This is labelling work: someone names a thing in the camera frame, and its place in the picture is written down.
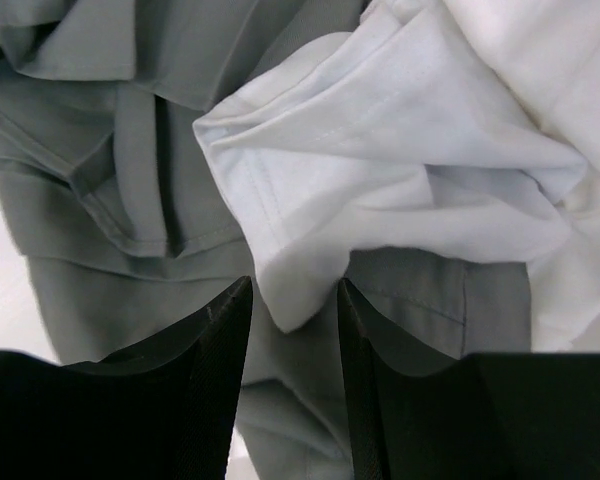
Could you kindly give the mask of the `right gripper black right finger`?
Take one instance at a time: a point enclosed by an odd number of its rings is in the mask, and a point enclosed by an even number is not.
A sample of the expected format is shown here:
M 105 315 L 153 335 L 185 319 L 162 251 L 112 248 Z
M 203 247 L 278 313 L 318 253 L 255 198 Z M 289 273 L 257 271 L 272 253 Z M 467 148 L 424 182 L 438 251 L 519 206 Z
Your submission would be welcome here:
M 337 294 L 358 479 L 600 479 L 600 353 L 453 359 Z

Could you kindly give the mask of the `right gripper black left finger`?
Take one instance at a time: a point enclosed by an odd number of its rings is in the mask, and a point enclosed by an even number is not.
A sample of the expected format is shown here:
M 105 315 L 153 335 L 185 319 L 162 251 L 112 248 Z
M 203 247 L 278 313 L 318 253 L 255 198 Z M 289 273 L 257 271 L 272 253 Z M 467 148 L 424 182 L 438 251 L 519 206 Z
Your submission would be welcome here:
M 0 479 L 221 479 L 251 325 L 243 277 L 98 362 L 0 350 Z

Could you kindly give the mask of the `white skirt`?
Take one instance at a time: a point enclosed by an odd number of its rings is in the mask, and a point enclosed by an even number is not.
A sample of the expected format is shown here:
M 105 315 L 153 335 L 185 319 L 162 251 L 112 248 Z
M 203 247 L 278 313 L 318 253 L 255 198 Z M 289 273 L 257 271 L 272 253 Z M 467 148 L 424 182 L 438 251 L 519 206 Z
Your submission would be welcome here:
M 537 351 L 600 318 L 600 1 L 374 1 L 193 131 L 283 331 L 386 246 L 526 263 Z

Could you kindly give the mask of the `grey skirt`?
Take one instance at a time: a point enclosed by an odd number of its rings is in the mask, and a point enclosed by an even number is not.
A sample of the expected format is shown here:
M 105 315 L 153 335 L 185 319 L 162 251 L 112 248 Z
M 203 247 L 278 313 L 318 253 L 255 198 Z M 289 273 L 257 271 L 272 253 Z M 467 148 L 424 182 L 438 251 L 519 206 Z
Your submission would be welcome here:
M 0 1 L 0 200 L 63 363 L 254 275 L 192 123 L 369 1 Z M 522 264 L 354 252 L 346 276 L 452 358 L 529 352 Z M 237 429 L 260 479 L 353 479 L 336 289 L 283 333 L 254 287 Z

